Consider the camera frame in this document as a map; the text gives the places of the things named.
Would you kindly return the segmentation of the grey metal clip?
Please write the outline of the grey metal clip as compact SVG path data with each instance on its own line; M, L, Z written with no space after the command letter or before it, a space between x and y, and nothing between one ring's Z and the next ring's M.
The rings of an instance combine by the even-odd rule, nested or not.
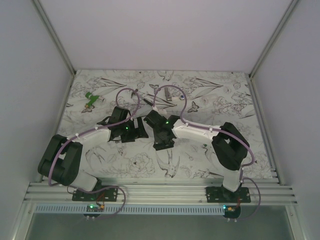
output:
M169 92L169 88L168 87L164 88L164 94L165 94L166 101L171 102L172 101L172 96L171 96L171 94Z

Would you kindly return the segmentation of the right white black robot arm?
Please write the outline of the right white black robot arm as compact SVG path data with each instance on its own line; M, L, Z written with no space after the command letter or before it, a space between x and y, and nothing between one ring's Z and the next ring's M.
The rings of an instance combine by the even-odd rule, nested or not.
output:
M222 198L231 203L239 197L242 164L250 145L232 123L209 126L187 121L177 115L165 118L155 110L143 120L153 130L153 148L156 151L173 148L175 139L188 139L212 146L222 170Z

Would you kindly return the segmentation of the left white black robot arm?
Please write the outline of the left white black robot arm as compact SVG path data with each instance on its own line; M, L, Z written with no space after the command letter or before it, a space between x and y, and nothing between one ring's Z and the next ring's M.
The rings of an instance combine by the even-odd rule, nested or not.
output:
M97 185L98 178L81 169L81 163L89 151L101 144L120 139L122 143L148 138L142 117L133 119L126 108L116 106L110 116L96 124L96 127L68 138L54 135L38 164L39 174L50 179L50 185L72 186L84 190L91 201L98 200L102 188Z

